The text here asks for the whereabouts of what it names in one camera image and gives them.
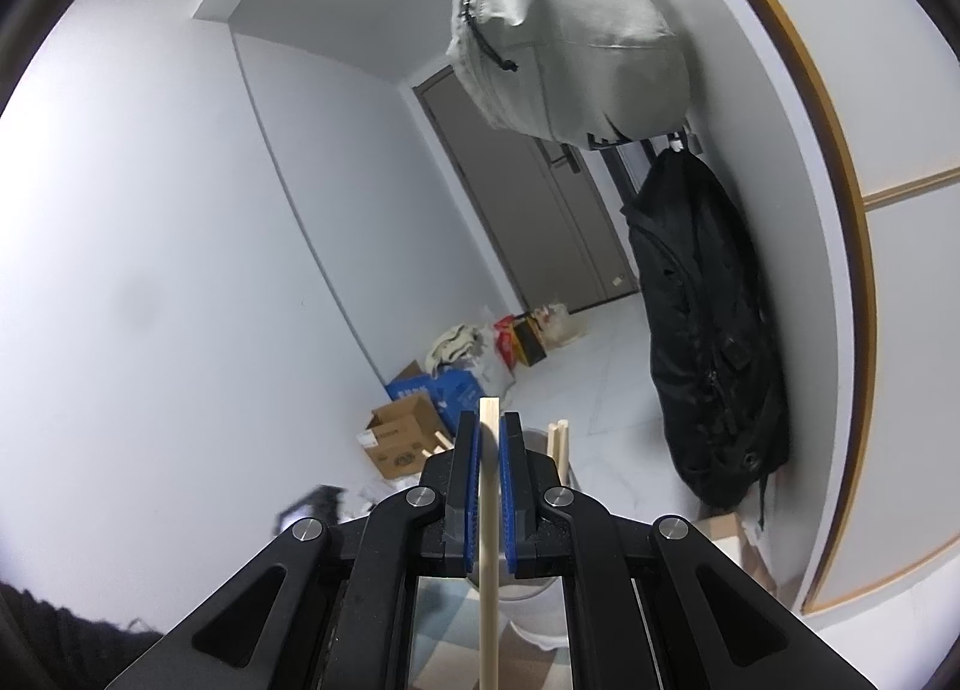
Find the wooden chopstick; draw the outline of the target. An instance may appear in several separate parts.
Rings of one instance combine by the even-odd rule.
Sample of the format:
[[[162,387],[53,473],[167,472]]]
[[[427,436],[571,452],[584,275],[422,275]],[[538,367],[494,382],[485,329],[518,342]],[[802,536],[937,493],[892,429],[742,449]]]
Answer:
[[[478,688],[498,688],[498,589],[500,589],[500,438],[501,401],[480,399],[480,472],[478,472],[478,557],[477,580],[480,598],[478,615]]]

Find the clear plastic bags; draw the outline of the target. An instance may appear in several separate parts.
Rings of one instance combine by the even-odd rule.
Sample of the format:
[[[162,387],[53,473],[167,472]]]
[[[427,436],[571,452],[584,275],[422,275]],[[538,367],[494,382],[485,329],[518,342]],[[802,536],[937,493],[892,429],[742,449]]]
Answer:
[[[392,497],[397,492],[402,492],[409,486],[409,477],[398,477],[398,479],[382,479],[374,477],[352,495],[352,513],[355,516],[363,516],[370,513],[376,505],[379,505],[387,498]]]

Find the white cylindrical utensil holder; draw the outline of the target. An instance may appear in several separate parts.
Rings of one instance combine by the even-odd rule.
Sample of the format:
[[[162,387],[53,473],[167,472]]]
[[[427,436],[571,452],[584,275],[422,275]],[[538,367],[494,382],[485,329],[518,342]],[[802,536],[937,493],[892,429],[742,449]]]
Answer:
[[[505,539],[500,536],[500,589],[498,614],[512,631],[526,643],[540,651],[553,653],[568,646],[563,585],[560,578],[516,580],[506,566]],[[478,592],[477,550],[470,573],[470,582]]]

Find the brown cardboard box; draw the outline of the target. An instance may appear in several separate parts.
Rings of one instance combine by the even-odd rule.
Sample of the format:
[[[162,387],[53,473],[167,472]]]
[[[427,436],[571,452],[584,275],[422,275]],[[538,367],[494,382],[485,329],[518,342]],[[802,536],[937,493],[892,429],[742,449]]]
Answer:
[[[451,438],[430,399],[416,392],[374,409],[356,439],[384,479],[398,479],[420,474],[437,431]]]

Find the wooden chopsticks left in holder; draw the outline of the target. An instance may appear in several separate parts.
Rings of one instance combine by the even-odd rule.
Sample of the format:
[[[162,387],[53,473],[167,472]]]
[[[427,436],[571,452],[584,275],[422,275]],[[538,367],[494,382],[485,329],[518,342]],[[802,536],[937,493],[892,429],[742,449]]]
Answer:
[[[452,451],[454,449],[454,443],[451,438],[449,438],[446,433],[442,431],[437,431],[434,434],[434,445],[431,448],[423,449],[423,454],[429,458],[435,454],[443,454],[446,451]]]

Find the wooden chopsticks in holder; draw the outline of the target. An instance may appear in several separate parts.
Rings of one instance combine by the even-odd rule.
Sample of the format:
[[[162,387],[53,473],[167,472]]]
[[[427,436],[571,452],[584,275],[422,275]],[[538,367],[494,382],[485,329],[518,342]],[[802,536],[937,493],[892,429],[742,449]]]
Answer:
[[[442,431],[437,431],[434,434],[434,445],[431,448],[423,449],[423,454],[429,458],[435,454],[443,454],[446,451],[452,451],[454,449],[454,443],[451,438],[449,438],[446,433]]]
[[[551,422],[547,430],[547,454],[555,463],[558,481],[569,484],[569,422],[566,419]]]

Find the wooden chopsticks right in holder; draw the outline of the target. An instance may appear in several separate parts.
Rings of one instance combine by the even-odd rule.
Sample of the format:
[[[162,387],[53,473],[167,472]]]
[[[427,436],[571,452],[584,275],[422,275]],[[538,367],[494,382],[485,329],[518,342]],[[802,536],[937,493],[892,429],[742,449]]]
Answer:
[[[547,430],[547,454],[555,463],[558,481],[569,484],[569,422],[566,419],[551,422]]]

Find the blue cardboard box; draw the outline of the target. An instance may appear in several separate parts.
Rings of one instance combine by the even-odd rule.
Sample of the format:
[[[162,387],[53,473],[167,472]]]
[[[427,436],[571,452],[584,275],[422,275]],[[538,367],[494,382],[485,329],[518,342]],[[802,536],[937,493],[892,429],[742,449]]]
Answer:
[[[416,392],[423,392],[438,412],[449,435],[459,428],[460,414],[477,414],[483,397],[482,388],[470,371],[448,368],[438,376],[427,373],[416,362],[407,365],[386,385],[387,394],[397,401]]]

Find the black hanging garment bag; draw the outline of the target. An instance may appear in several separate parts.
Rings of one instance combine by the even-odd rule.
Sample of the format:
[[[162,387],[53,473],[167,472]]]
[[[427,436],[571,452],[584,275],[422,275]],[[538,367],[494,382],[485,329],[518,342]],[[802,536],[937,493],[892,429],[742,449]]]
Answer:
[[[789,459],[779,336],[754,242],[706,163],[661,152],[623,208],[677,474],[732,509]]]

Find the cloth pile on boxes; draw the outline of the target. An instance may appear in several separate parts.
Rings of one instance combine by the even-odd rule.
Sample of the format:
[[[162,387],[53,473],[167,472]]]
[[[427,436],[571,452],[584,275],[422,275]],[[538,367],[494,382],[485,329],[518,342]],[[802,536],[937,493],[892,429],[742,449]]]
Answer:
[[[454,326],[433,342],[425,357],[425,370],[433,376],[446,370],[475,371],[484,348],[483,331],[478,326]]]

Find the red snack bag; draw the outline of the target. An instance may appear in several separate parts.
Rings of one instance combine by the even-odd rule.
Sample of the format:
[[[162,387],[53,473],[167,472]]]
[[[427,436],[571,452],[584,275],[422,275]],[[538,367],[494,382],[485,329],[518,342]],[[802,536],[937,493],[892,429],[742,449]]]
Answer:
[[[542,331],[532,314],[508,314],[493,329],[496,348],[510,370],[517,365],[534,367],[547,358]]]

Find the grey door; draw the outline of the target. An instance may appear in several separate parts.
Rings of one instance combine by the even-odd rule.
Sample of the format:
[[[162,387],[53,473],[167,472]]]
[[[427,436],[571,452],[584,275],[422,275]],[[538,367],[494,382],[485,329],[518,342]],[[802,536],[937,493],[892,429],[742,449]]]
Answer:
[[[581,311],[638,290],[576,149],[495,130],[449,68],[415,95],[527,311]]]

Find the white wood-trimmed cabinet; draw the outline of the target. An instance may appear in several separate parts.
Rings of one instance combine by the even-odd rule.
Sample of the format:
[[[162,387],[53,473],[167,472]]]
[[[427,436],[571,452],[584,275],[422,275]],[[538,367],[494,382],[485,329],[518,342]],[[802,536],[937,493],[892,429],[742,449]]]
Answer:
[[[918,0],[711,0],[693,124],[784,332],[771,570],[820,615],[958,550],[958,63]]]

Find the grey hanging bag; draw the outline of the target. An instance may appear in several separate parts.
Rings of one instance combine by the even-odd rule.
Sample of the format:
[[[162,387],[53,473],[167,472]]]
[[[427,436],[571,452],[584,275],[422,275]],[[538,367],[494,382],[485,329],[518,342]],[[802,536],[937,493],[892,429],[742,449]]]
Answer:
[[[676,133],[690,107],[651,0],[452,0],[448,60],[493,128],[586,151]]]

